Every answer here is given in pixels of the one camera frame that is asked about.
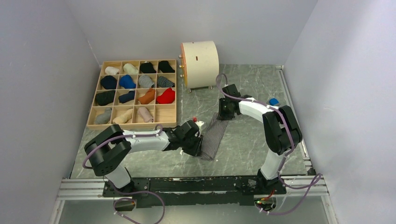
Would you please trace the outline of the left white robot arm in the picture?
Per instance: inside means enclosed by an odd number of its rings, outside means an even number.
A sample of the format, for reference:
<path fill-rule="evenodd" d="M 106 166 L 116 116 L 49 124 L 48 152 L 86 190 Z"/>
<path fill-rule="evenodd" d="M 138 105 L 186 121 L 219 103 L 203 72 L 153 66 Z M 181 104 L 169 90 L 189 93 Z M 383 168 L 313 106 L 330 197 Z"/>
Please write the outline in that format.
<path fill-rule="evenodd" d="M 128 196 L 134 189 L 133 179 L 121 162 L 129 153 L 181 149 L 188 155 L 199 156 L 203 125 L 203 121 L 188 120 L 174 128 L 157 124 L 153 131 L 137 132 L 110 125 L 85 145 L 83 168 L 106 177 L 121 196 Z"/>

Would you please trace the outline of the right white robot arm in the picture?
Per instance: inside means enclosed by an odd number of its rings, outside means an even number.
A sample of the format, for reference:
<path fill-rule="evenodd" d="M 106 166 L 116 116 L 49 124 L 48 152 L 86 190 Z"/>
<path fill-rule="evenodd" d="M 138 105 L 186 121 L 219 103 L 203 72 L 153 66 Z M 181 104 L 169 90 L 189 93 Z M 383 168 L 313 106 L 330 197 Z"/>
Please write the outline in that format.
<path fill-rule="evenodd" d="M 234 84 L 219 88 L 224 95 L 219 99 L 219 119 L 232 120 L 235 115 L 246 115 L 261 122 L 269 152 L 259 169 L 257 189 L 269 193 L 279 179 L 285 159 L 303 140 L 303 135 L 290 106 L 271 106 L 249 95 L 242 96 Z"/>

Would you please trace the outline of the grey striped underwear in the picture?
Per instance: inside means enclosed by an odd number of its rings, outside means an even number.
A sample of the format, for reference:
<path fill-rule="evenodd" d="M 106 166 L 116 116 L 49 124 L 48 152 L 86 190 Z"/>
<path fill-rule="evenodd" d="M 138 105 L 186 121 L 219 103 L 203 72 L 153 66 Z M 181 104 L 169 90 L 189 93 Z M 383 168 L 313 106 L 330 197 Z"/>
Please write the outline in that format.
<path fill-rule="evenodd" d="M 213 161 L 215 159 L 227 125 L 228 120 L 221 120 L 219 119 L 219 113 L 214 113 L 203 135 L 200 159 L 204 161 Z"/>

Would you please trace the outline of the pink beige underwear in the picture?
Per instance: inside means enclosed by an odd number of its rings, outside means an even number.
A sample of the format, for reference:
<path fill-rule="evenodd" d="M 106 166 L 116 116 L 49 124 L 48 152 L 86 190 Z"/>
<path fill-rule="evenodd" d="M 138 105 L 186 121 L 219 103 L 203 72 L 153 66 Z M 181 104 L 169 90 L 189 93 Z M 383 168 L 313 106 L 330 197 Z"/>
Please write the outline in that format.
<path fill-rule="evenodd" d="M 139 107 L 137 112 L 145 123 L 153 123 L 154 122 L 154 117 L 151 115 L 151 113 L 149 112 L 149 110 L 146 107 Z"/>

